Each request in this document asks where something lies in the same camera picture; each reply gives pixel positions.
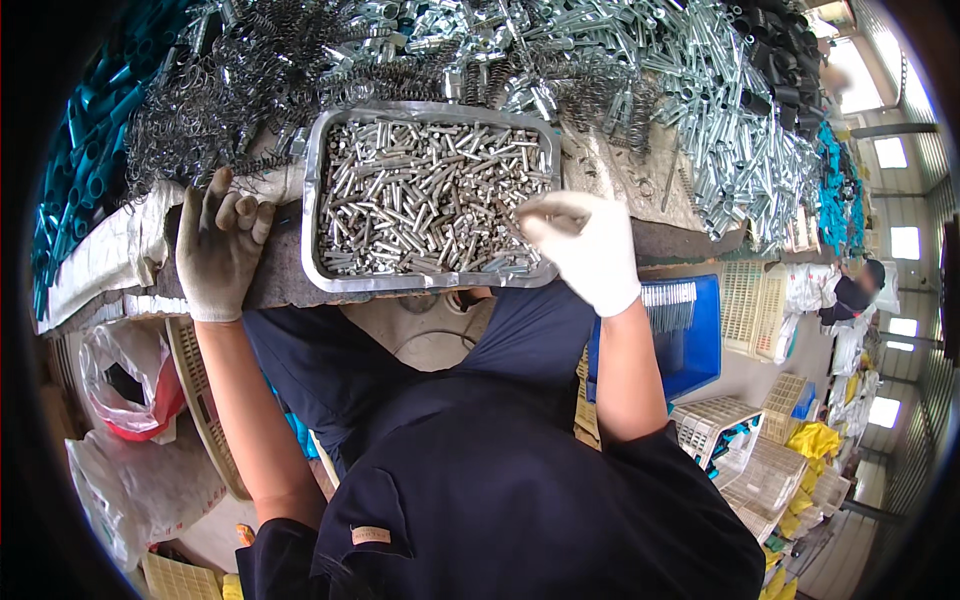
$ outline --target person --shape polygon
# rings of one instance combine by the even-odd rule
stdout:
[[[834,267],[839,269],[841,274],[833,287],[836,303],[817,311],[820,323],[825,326],[858,317],[883,289],[886,279],[883,263],[872,258],[867,259],[856,279],[850,277],[847,265],[839,260],[834,262]]]
[[[187,189],[176,254],[260,523],[245,598],[756,598],[759,544],[668,420],[623,204],[544,199],[586,219],[521,220],[563,280],[493,290],[469,356],[417,372],[336,306],[242,312],[273,209],[238,219],[229,185]],[[572,435],[596,315],[603,452]],[[261,370],[335,463],[328,504]]]

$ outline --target white cotton glove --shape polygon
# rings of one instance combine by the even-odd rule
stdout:
[[[582,192],[551,192],[521,205],[517,217],[530,243],[601,317],[620,314],[640,295],[634,235],[623,203]]]
[[[177,236],[177,273],[194,321],[236,321],[253,280],[276,206],[229,192],[233,173],[219,169],[206,195],[192,186],[183,196]]]

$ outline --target white plastic crate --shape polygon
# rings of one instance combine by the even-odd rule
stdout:
[[[217,415],[217,407],[213,403],[193,320],[189,317],[167,319],[167,338],[170,340],[170,352],[177,366],[186,405],[200,437],[204,440],[206,453],[227,485],[230,495],[237,500],[250,500],[250,493],[243,485],[240,472],[233,462],[233,455],[227,446],[227,438]]]
[[[713,478],[713,485],[718,490],[727,487],[746,468],[763,425],[762,412],[733,398],[720,396],[680,404],[670,413],[670,419],[677,422],[677,440],[680,447],[696,460],[702,469],[707,468],[721,433],[745,420],[752,421],[755,417],[759,417],[758,424],[751,423],[750,433],[737,436],[729,446],[730,451],[713,461],[719,471]]]
[[[760,438],[734,485],[756,504],[778,511],[793,497],[805,471],[806,458],[802,454]]]
[[[763,401],[763,428],[760,437],[777,444],[786,444],[790,433],[797,423],[797,419],[790,417],[794,407],[804,393],[806,377],[799,377],[788,372],[777,376],[777,381]]]
[[[724,263],[720,281],[720,334],[724,348],[773,362],[783,323],[786,267],[763,272],[762,260]]]
[[[817,478],[817,485],[810,495],[813,506],[823,509],[834,496],[834,490],[838,487],[840,473],[835,468],[824,467],[824,472]]]
[[[843,504],[844,499],[847,497],[847,492],[850,491],[850,485],[849,479],[837,477],[836,483],[833,484],[833,488],[830,490],[827,504],[824,505],[824,516],[833,516],[833,514],[837,512],[837,509],[840,508],[840,505]]]
[[[732,485],[721,490],[720,494],[727,500],[730,508],[743,521],[750,533],[754,534],[756,541],[763,544],[780,522],[780,518],[786,511],[786,505],[777,511],[771,511],[753,502],[741,492],[742,487],[733,482]]]

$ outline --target metal tray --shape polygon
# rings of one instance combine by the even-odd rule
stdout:
[[[485,108],[461,107],[434,102],[376,102],[350,109],[328,110],[319,117],[310,133],[306,155],[306,176],[303,180],[303,230],[300,236],[300,261],[307,278],[326,292],[370,292],[410,290],[456,286],[493,287],[540,287],[557,276],[557,267],[546,258],[540,261],[531,273],[456,273],[435,274],[391,273],[364,276],[336,276],[324,268],[320,259],[318,242],[324,235],[318,230],[317,210],[324,191],[321,179],[326,156],[326,135],[330,127],[347,121],[369,123],[376,117],[387,117],[421,123],[443,125],[481,125],[509,127],[512,129],[536,130],[540,135],[540,149],[553,176],[550,189],[559,190],[560,179],[560,134],[545,121],[533,117],[487,110]]]

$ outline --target yellow plastic bag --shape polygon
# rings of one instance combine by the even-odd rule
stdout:
[[[780,518],[780,532],[785,538],[793,539],[793,535],[797,533],[797,528],[800,527],[800,520],[793,516],[789,511],[783,513],[783,516]]]
[[[767,584],[767,587],[763,589],[767,594],[767,598],[776,598],[777,595],[783,591],[784,583],[786,583],[786,569],[780,567],[777,569],[777,572],[774,573],[774,576],[770,578],[770,583]]]
[[[817,487],[818,479],[820,479],[820,475],[817,474],[817,471],[808,468],[804,471],[804,478],[800,480],[800,489],[807,494],[813,493],[813,489]]]
[[[776,596],[767,596],[769,600],[794,600],[797,597],[797,578],[794,577],[790,583],[783,586],[783,589]]]
[[[854,375],[847,381],[847,389],[844,390],[844,404],[850,404],[850,401],[853,400],[853,395],[856,394],[856,383],[860,380],[859,375]]]
[[[817,473],[817,477],[824,474],[824,469],[827,468],[827,461],[823,457],[816,460],[812,458],[806,459],[806,465],[810,467],[810,470]]]
[[[763,567],[763,572],[766,573],[770,570],[770,567],[774,564],[777,564],[777,561],[783,557],[782,552],[774,552],[766,546],[761,546],[763,548],[763,558],[766,560],[766,566]]]
[[[834,456],[840,449],[840,434],[825,423],[804,421],[785,444],[806,458],[819,459],[825,454]]]
[[[790,500],[790,504],[787,505],[786,510],[794,515],[799,515],[805,508],[810,506],[813,506],[813,500],[810,499],[810,495],[803,490],[797,490],[797,493],[793,494],[793,499]]]

